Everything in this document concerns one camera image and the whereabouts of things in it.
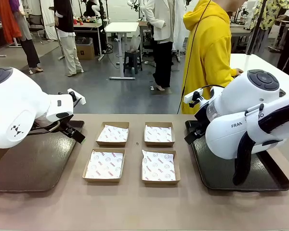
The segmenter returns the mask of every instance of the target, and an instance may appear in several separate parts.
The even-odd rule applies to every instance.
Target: yellow hoodie
[[[236,70],[229,67],[231,53],[229,16],[215,2],[211,1],[209,5],[208,3],[209,0],[200,0],[194,11],[186,13],[183,18],[186,29],[190,31],[182,86],[183,88],[187,77],[184,95],[208,84],[225,87],[233,80],[232,76],[236,75]],[[210,98],[210,88],[204,89],[203,97]],[[190,108],[188,104],[182,103],[184,114],[195,114],[198,110],[198,106]]]

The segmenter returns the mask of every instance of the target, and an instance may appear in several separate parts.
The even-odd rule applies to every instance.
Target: purple clothing
[[[12,12],[19,11],[19,1],[18,0],[9,0]]]

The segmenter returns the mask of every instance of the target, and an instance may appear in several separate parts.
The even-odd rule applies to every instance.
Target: black tray
[[[188,132],[193,131],[198,124],[195,120],[185,122]],[[204,136],[194,141],[192,147],[201,180],[209,189],[239,192],[289,190],[288,178],[267,151],[251,156],[250,173],[246,181],[241,185],[235,186],[232,183],[235,171],[234,160],[225,160],[214,155],[208,148]]]
[[[78,131],[83,121],[70,121]],[[27,136],[10,149],[0,149],[0,192],[43,192],[59,181],[75,140],[61,132]]]

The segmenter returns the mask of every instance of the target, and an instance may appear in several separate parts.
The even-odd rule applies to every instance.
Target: hand
[[[55,17],[54,17],[54,24],[55,24],[56,26],[59,26],[59,17],[58,17],[58,16],[55,16]]]
[[[236,68],[236,76],[241,75],[243,72],[240,68]]]
[[[283,15],[280,15],[280,16],[276,19],[276,21],[280,22],[280,21],[284,20],[286,17],[287,17],[287,16],[284,15],[284,14],[283,14]]]

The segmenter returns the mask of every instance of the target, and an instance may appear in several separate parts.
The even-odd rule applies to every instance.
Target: beige pants
[[[60,38],[60,40],[66,58],[67,71],[71,75],[76,74],[78,71],[82,70],[82,67],[77,57],[75,37],[67,36]]]

